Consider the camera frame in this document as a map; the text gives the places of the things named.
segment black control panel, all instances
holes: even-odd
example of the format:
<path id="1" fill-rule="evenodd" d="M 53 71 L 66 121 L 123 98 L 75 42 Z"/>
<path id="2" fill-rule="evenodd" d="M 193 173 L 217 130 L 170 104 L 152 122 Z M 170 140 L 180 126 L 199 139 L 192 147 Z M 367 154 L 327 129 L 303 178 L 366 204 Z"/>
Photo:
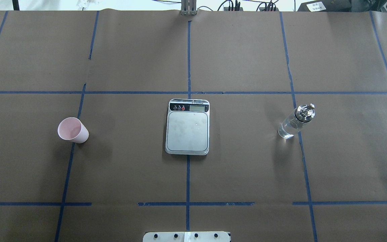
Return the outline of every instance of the black control panel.
<path id="1" fill-rule="evenodd" d="M 171 111 L 199 111 L 199 112 L 208 112 L 209 111 L 209 105 L 188 104 L 188 103 L 170 103 L 169 104 L 169 109 Z"/>

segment cup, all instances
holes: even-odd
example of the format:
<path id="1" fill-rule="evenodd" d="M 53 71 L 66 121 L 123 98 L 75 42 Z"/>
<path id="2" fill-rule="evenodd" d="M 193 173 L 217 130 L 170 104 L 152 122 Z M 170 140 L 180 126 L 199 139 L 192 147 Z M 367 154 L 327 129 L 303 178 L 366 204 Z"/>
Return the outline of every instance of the cup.
<path id="1" fill-rule="evenodd" d="M 78 118 L 70 117 L 60 122 L 58 135 L 61 139 L 81 144 L 89 138 L 89 131 Z"/>

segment bottle cap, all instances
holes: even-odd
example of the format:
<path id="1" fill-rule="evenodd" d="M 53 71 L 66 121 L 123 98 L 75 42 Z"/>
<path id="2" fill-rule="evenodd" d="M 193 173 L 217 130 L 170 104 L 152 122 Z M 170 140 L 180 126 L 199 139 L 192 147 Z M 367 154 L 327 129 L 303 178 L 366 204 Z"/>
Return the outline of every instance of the bottle cap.
<path id="1" fill-rule="evenodd" d="M 310 103 L 309 105 L 300 105 L 295 110 L 295 117 L 297 117 L 297 119 L 303 123 L 308 123 L 314 118 L 314 108 L 315 106 L 313 103 Z"/>

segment kitchen scale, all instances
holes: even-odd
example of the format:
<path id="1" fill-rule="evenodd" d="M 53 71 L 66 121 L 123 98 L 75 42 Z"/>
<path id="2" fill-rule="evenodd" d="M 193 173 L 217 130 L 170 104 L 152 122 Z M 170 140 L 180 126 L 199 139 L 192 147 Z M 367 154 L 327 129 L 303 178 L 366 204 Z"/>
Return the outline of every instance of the kitchen scale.
<path id="1" fill-rule="evenodd" d="M 210 103 L 201 99 L 171 99 L 168 104 L 165 151 L 177 155 L 207 155 Z"/>

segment white label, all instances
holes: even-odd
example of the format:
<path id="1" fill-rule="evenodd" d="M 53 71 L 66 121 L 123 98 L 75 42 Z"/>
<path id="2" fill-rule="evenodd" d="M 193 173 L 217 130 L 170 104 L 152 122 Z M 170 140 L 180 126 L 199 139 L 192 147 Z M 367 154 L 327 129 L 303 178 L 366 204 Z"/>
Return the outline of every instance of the white label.
<path id="1" fill-rule="evenodd" d="M 317 12 L 327 9 L 322 2 L 307 4 L 307 8 L 310 10 L 310 12 Z"/>

